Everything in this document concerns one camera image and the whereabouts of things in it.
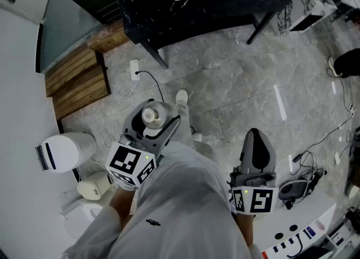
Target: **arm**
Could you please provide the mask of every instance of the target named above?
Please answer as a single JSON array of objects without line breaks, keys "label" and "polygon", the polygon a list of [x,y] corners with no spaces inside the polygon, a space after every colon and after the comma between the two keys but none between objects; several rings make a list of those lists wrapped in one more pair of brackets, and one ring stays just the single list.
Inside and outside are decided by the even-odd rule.
[{"label": "arm", "polygon": [[134,195],[135,191],[126,191],[122,188],[118,188],[110,202],[110,206],[119,214],[122,230],[130,220],[130,209]]},{"label": "arm", "polygon": [[118,188],[110,206],[101,210],[78,241],[61,255],[61,259],[106,258],[130,219],[134,194],[135,191]]},{"label": "arm", "polygon": [[249,252],[252,259],[263,259],[261,251],[258,246],[254,244],[253,233],[253,215],[236,214],[236,224],[239,227],[242,235],[244,236],[246,245],[249,247]]},{"label": "arm", "polygon": [[242,235],[244,236],[247,246],[254,244],[253,236],[253,215],[236,214],[236,224],[239,227]]}]

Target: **black logo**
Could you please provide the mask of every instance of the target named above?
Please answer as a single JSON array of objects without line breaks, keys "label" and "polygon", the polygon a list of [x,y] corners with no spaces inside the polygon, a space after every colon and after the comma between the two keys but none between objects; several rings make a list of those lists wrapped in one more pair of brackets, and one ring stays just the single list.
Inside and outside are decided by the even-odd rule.
[{"label": "black logo", "polygon": [[244,200],[242,199],[241,190],[232,190],[232,192],[234,194],[236,211],[245,212]]},{"label": "black logo", "polygon": [[251,201],[251,213],[266,213],[271,210],[272,190],[255,190]]},{"label": "black logo", "polygon": [[152,219],[147,219],[146,222],[150,223],[152,226],[160,226],[161,224],[159,222],[156,222]]},{"label": "black logo", "polygon": [[142,184],[145,179],[150,175],[150,173],[155,169],[154,161],[151,160],[149,164],[141,171],[139,175],[137,175],[137,179],[140,184]]},{"label": "black logo", "polygon": [[140,155],[140,152],[119,146],[109,166],[131,175]]},{"label": "black logo", "polygon": [[131,178],[129,178],[129,177],[127,177],[127,176],[124,176],[124,175],[122,175],[122,174],[116,173],[116,172],[114,172],[114,171],[112,171],[112,170],[110,170],[110,172],[112,173],[112,175],[113,175],[115,178],[117,178],[117,179],[119,179],[119,180],[122,180],[122,181],[124,181],[124,182],[127,183],[127,184],[130,184],[130,185],[134,185],[134,186],[135,186],[135,183],[134,183],[134,181],[133,181]]}]

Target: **black table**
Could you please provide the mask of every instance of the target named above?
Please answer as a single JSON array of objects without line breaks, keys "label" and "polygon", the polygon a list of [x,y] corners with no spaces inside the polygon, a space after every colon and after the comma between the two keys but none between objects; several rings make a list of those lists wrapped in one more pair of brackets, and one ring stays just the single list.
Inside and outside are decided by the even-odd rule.
[{"label": "black table", "polygon": [[[121,0],[125,34],[144,46],[163,67],[158,49],[234,26],[255,26],[251,44],[290,0]],[[254,14],[266,13],[258,23]]]}]

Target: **table leg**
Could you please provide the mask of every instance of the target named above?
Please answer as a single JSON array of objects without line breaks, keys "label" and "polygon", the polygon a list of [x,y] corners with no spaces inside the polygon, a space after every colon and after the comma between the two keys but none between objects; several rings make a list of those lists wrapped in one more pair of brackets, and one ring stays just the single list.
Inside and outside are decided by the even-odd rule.
[{"label": "table leg", "polygon": [[275,12],[266,13],[265,17],[261,20],[258,27],[255,29],[251,37],[247,40],[247,44],[250,45],[254,39],[260,34],[260,32],[265,28],[265,26],[270,22],[274,17]]},{"label": "table leg", "polygon": [[254,22],[253,22],[254,27],[257,28],[259,25],[258,19],[254,15],[251,15],[251,17],[253,17],[253,20],[254,20]]},{"label": "table leg", "polygon": [[169,69],[163,58],[160,57],[159,52],[150,45],[148,40],[141,41],[140,44],[146,49],[146,51],[149,52],[149,54],[156,60],[156,62],[159,63],[160,66],[165,69]]}]

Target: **white lid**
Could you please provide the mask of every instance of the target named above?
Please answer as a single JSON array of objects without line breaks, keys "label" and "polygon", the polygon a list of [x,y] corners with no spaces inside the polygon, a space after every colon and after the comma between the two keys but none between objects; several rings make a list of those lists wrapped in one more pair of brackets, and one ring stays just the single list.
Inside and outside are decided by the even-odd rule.
[{"label": "white lid", "polygon": [[78,164],[80,148],[76,142],[66,136],[52,136],[43,141],[41,147],[49,170],[52,172],[66,172],[72,170]]},{"label": "white lid", "polygon": [[156,114],[155,114],[154,110],[152,110],[151,108],[146,108],[142,112],[142,119],[147,123],[151,123],[152,121],[154,121],[155,117],[156,117]]},{"label": "white lid", "polygon": [[96,203],[80,204],[65,216],[65,229],[70,236],[78,239],[100,213],[102,206]]}]

